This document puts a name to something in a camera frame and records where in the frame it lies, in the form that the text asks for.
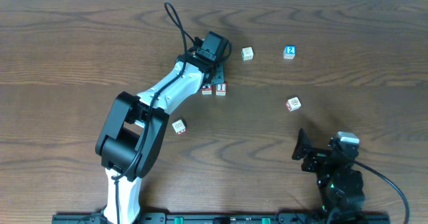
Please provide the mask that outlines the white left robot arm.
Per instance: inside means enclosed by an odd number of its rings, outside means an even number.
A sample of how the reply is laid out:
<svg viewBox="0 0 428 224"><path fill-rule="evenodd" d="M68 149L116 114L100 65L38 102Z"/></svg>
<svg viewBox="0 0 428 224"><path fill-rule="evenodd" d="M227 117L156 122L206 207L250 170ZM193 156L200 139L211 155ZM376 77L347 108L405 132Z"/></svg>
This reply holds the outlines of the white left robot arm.
<svg viewBox="0 0 428 224"><path fill-rule="evenodd" d="M137 95L122 92L114 99L95 147L108 176L103 223L134 223L139 218L141 181L159 155L170 115L212 84L227 49L229 40L210 31L179 55L171 72L153 87Z"/></svg>

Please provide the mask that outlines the red I letter block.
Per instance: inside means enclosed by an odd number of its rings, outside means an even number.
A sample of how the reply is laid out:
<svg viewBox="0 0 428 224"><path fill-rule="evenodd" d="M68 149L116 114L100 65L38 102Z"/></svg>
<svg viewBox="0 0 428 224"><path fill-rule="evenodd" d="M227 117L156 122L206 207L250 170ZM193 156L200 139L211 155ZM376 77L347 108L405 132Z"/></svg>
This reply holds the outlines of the red I letter block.
<svg viewBox="0 0 428 224"><path fill-rule="evenodd" d="M227 84L226 83L222 83L222 84L217 84L216 85L215 94L217 96L225 96L226 93L227 93Z"/></svg>

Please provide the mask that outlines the red A letter block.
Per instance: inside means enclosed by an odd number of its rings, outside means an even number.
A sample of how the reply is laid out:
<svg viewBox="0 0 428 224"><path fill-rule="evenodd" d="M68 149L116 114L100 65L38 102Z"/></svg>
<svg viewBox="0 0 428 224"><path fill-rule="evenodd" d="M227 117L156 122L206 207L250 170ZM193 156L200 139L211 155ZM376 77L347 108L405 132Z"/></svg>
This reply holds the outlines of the red A letter block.
<svg viewBox="0 0 428 224"><path fill-rule="evenodd" d="M213 87L212 85L204 85L201 88L202 95L211 95L213 93Z"/></svg>

